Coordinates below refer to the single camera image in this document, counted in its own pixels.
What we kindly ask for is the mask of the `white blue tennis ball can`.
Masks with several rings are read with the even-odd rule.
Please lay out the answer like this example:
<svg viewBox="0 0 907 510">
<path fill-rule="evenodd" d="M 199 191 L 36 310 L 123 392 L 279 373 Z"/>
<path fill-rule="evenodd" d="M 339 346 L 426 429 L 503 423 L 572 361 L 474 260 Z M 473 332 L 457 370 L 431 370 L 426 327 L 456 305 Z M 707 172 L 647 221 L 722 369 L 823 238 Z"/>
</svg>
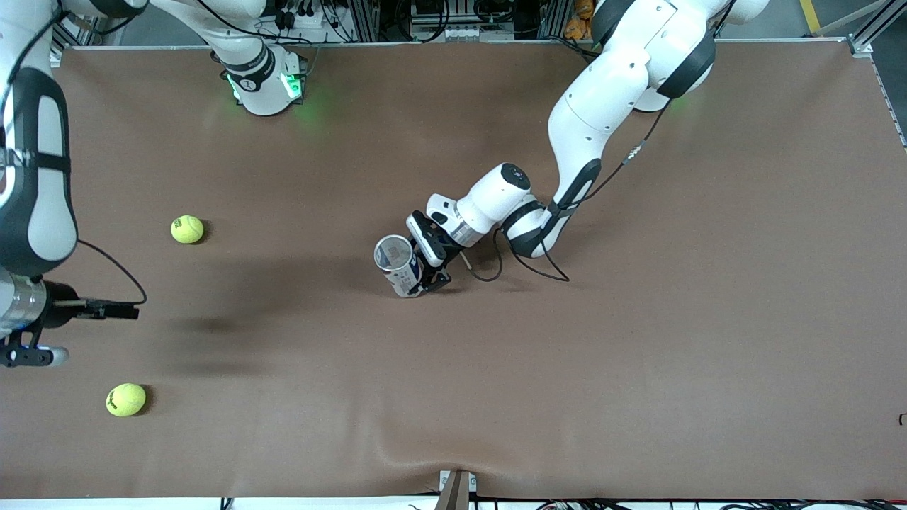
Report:
<svg viewBox="0 0 907 510">
<path fill-rule="evenodd" d="M 407 237 L 392 234 L 379 239 L 373 261 L 399 297 L 415 298 L 422 293 L 422 267 Z"/>
</svg>

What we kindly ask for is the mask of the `yellow tennis ball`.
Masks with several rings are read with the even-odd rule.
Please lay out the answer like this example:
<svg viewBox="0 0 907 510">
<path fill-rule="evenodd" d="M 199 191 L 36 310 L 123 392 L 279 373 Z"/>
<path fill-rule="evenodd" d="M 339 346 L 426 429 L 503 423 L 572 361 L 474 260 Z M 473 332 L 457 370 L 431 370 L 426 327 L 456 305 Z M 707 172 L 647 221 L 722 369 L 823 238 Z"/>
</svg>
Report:
<svg viewBox="0 0 907 510">
<path fill-rule="evenodd" d="M 111 416 L 131 417 L 145 407 L 147 393 L 142 385 L 123 383 L 116 385 L 105 398 L 105 407 Z"/>
<path fill-rule="evenodd" d="M 181 244 L 194 244 L 202 240 L 205 235 L 203 222 L 192 215 L 182 215 L 172 220 L 169 232 L 176 242 Z"/>
</svg>

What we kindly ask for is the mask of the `brown table mat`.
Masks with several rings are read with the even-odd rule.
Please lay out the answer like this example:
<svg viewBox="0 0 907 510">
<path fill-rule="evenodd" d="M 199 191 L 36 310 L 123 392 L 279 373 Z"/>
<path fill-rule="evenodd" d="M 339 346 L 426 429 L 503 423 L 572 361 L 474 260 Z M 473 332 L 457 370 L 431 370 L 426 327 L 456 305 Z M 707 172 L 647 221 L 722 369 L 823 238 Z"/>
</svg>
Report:
<svg viewBox="0 0 907 510">
<path fill-rule="evenodd" d="M 723 42 L 573 216 L 556 282 L 457 259 L 396 297 L 373 247 L 500 162 L 553 193 L 558 43 L 333 47 L 299 107 L 236 106 L 204 50 L 69 50 L 81 236 L 136 322 L 0 368 L 0 499 L 907 499 L 907 154 L 843 42 Z M 171 236 L 192 215 L 205 235 Z M 142 385 L 114 417 L 107 394 Z"/>
</svg>

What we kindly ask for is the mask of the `white electrical connector block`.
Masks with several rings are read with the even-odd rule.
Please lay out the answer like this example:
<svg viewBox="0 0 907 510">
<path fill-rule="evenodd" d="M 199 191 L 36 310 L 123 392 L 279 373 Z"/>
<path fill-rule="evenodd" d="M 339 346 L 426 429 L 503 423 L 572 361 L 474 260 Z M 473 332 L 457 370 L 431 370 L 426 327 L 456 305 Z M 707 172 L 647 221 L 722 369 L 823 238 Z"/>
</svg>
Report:
<svg viewBox="0 0 907 510">
<path fill-rule="evenodd" d="M 480 36 L 478 25 L 451 25 L 443 31 L 439 27 L 414 26 L 410 33 L 411 40 L 419 43 L 472 43 L 480 42 Z"/>
</svg>

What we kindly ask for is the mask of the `orange objects pile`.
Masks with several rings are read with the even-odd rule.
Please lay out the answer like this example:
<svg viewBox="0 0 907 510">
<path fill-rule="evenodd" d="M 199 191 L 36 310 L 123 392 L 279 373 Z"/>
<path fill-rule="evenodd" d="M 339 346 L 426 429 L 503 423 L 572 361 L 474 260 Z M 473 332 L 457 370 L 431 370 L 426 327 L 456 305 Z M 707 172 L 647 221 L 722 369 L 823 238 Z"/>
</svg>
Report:
<svg viewBox="0 0 907 510">
<path fill-rule="evenodd" d="M 563 31 L 567 40 L 581 41 L 592 39 L 592 17 L 598 0 L 571 0 L 570 17 Z"/>
</svg>

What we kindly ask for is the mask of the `metal table clamp bracket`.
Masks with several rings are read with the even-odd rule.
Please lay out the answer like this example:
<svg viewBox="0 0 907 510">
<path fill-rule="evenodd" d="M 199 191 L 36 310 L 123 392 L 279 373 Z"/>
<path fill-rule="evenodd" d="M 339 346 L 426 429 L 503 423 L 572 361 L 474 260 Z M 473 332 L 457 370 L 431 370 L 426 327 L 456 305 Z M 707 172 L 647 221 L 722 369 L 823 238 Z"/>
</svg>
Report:
<svg viewBox="0 0 907 510">
<path fill-rule="evenodd" d="M 443 470 L 439 473 L 439 491 L 434 510 L 474 510 L 476 476 L 465 470 Z"/>
</svg>

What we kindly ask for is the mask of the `aluminium frame post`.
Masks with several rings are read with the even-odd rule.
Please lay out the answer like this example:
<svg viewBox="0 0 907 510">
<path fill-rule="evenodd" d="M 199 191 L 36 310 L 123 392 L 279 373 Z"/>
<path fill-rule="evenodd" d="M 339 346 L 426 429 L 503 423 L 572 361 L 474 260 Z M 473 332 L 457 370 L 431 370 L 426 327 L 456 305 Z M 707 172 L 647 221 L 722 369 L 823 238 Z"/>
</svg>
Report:
<svg viewBox="0 0 907 510">
<path fill-rule="evenodd" d="M 381 0 L 336 0 L 342 26 L 351 42 L 376 43 L 380 31 Z"/>
<path fill-rule="evenodd" d="M 573 0 L 539 0 L 541 20 L 536 31 L 539 40 L 556 36 L 562 38 L 567 23 L 574 14 Z"/>
</svg>

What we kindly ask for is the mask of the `aluminium frame strut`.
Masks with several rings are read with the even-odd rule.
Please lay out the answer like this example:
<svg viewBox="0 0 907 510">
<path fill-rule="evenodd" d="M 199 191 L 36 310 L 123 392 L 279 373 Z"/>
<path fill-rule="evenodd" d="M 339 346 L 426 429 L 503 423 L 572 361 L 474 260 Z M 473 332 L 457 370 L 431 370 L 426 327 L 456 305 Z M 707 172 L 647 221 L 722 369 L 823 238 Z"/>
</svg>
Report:
<svg viewBox="0 0 907 510">
<path fill-rule="evenodd" d="M 52 42 L 50 51 L 50 64 L 52 68 L 59 67 L 64 55 L 64 50 L 71 47 L 100 45 L 104 36 L 99 35 L 100 19 L 79 14 L 68 14 L 58 21 L 51 29 Z"/>
<path fill-rule="evenodd" d="M 868 19 L 847 41 L 855 58 L 868 58 L 872 53 L 872 42 L 891 23 L 907 11 L 907 0 L 877 0 L 872 4 Z"/>
</svg>

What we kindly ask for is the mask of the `aluminium table edge rail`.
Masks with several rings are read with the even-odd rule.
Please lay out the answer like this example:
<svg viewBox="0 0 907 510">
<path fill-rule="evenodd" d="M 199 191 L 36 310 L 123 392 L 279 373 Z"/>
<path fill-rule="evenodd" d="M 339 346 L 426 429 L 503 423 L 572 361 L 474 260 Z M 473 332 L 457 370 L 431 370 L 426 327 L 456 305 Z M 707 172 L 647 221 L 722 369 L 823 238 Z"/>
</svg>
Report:
<svg viewBox="0 0 907 510">
<path fill-rule="evenodd" d="M 898 122 L 897 113 L 895 113 L 895 110 L 894 110 L 893 104 L 891 103 L 888 91 L 886 90 L 886 87 L 884 86 L 884 82 L 882 81 L 882 77 L 880 75 L 878 66 L 877 66 L 877 64 L 875 64 L 874 56 L 870 57 L 870 61 L 872 62 L 872 71 L 874 71 L 876 81 L 878 81 L 878 85 L 880 87 L 882 98 L 884 98 L 888 112 L 891 116 L 891 119 L 893 120 L 893 125 L 895 128 L 895 132 L 898 135 L 898 140 L 900 141 L 901 146 L 903 146 L 904 152 L 906 152 L 906 154 L 907 154 L 907 138 L 905 138 L 903 130 L 901 129 L 901 125 Z"/>
</svg>

